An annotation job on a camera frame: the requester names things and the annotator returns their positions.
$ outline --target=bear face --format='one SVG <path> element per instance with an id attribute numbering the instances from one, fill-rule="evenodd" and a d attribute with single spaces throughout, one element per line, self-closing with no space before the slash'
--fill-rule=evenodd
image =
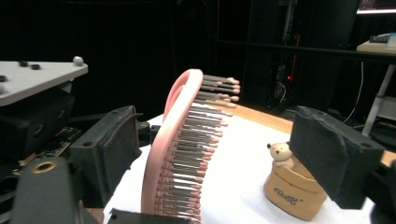
<path id="1" fill-rule="evenodd" d="M 289 142 L 286 143 L 274 143 L 267 144 L 268 149 L 270 149 L 271 157 L 274 158 L 275 161 L 286 161 L 288 160 L 292 152 L 289 149 Z"/>

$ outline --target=hairbrush bristle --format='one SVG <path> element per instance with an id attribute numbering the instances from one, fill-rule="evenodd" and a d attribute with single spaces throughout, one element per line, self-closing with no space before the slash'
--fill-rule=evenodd
<path id="1" fill-rule="evenodd" d="M 169 92 L 163 125 L 151 146 L 142 187 L 141 212 L 201 223 L 201 188 L 219 137 L 240 92 L 232 77 L 184 72 Z"/>

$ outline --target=black bar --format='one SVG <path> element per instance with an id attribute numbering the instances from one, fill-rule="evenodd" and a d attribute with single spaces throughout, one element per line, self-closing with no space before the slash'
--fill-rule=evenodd
<path id="1" fill-rule="evenodd" d="M 242 42 L 233 42 L 226 40 L 215 40 L 216 48 L 224 49 L 245 49 L 257 51 L 271 51 L 271 52 L 288 52 L 304 55 L 317 55 L 326 58 L 346 59 L 353 61 L 364 62 L 381 62 L 381 63 L 396 63 L 396 54 L 387 53 L 373 53 L 354 50 L 340 50 L 340 49 L 315 49 L 305 47 L 289 47 L 281 45 L 266 45 L 266 44 L 250 44 Z"/>

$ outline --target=hairbrush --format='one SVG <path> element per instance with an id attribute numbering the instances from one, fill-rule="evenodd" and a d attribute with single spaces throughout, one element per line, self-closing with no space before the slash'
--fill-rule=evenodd
<path id="1" fill-rule="evenodd" d="M 204 75 L 198 69 L 180 75 L 168 94 L 163 124 L 148 154 L 142 213 L 201 223 L 208 161 L 222 137 L 221 128 L 228 125 L 222 117 L 232 116 L 217 108 L 236 107 L 232 102 L 239 100 L 234 96 L 239 92 L 239 81 L 232 77 Z"/>

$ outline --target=dark background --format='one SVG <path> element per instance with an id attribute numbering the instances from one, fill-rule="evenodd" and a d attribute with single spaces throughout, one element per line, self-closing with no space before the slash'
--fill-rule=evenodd
<path id="1" fill-rule="evenodd" d="M 167 93 L 188 68 L 242 81 L 241 104 L 277 114 L 296 105 L 346 116 L 361 83 L 361 62 L 217 49 L 232 40 L 319 49 L 350 49 L 370 35 L 395 31 L 396 15 L 357 16 L 359 0 L 299 0 L 290 41 L 282 42 L 287 12 L 264 0 L 3 0 L 0 2 L 0 60 L 70 62 L 81 56 L 89 74 L 73 81 L 73 116 L 106 113 L 135 105 L 150 119 L 163 112 Z M 277 69 L 287 94 L 275 97 Z M 367 116 L 387 65 L 366 63 L 356 119 Z M 394 80 L 389 90 L 394 90 Z"/>

